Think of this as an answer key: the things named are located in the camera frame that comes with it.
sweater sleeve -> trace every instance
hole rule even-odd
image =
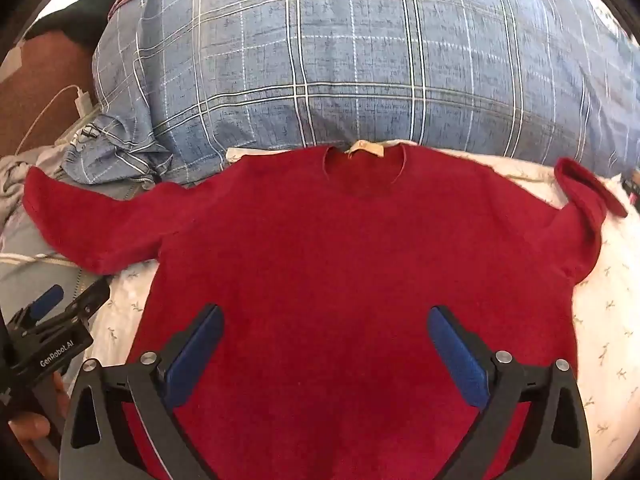
[[[24,184],[24,208],[56,251],[95,274],[114,274],[158,255],[162,238],[188,221],[191,191],[162,183],[120,201],[31,168]]]
[[[593,173],[574,160],[560,159],[554,174],[568,203],[538,233],[539,247],[563,274],[580,283],[600,256],[600,231],[607,211],[624,218],[626,210]]]

charging cable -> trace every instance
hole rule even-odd
[[[44,110],[41,111],[39,115],[35,118],[33,123],[31,123],[31,126],[29,126],[29,129],[27,130],[27,133],[24,134],[24,137],[20,141],[20,144],[18,144],[18,148],[15,150],[14,155],[18,155],[18,153],[20,153],[20,150],[24,146],[24,143],[26,142],[26,140],[29,138],[29,135],[31,135],[31,132],[33,131],[35,125],[38,124],[38,121],[44,115],[44,113],[49,109],[49,107],[53,104],[53,101],[55,101],[58,98],[58,96],[62,94],[62,92],[65,92],[66,90],[69,90],[71,88],[75,88],[76,90],[78,90],[78,97],[76,98],[76,109],[78,110],[78,115],[80,115],[80,118],[84,119],[85,117],[87,117],[87,115],[91,113],[94,106],[91,104],[91,96],[89,95],[89,92],[83,92],[78,85],[65,86],[62,90],[60,90],[57,94],[55,94],[52,97],[51,101],[49,101],[47,106],[44,107]]]

sweater neckline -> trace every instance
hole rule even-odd
[[[347,154],[329,146],[322,150],[320,162],[324,185],[342,196],[389,196],[410,180],[409,151],[404,144],[385,148],[383,157],[363,150]]]

finger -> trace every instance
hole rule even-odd
[[[60,372],[53,372],[53,386],[57,392],[66,392],[65,383]]]
[[[62,415],[62,418],[66,418],[66,414],[69,412],[69,404],[71,403],[69,396],[66,392],[58,392],[56,393],[56,400],[58,402],[60,415]]]
[[[51,428],[47,418],[36,413],[18,414],[9,421],[9,427],[22,444],[46,437]]]
[[[51,468],[49,465],[49,461],[44,458],[44,455],[34,446],[33,442],[23,442],[22,448],[33,462],[33,465],[36,466],[36,468],[42,475],[50,472]]]
[[[60,466],[56,462],[48,460],[42,468],[41,473],[46,480],[58,480],[59,469]]]

white bedsheet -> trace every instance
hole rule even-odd
[[[230,160],[252,154],[230,152]],[[447,153],[492,166],[553,206],[566,202],[552,168],[498,156]],[[629,216],[607,216],[598,263],[574,293],[578,386],[589,426],[594,480],[609,475],[640,430],[640,217],[619,179],[604,183]],[[135,264],[114,279],[111,299],[95,319],[95,343],[86,358],[98,358],[103,365],[126,360],[157,268],[155,261]]]

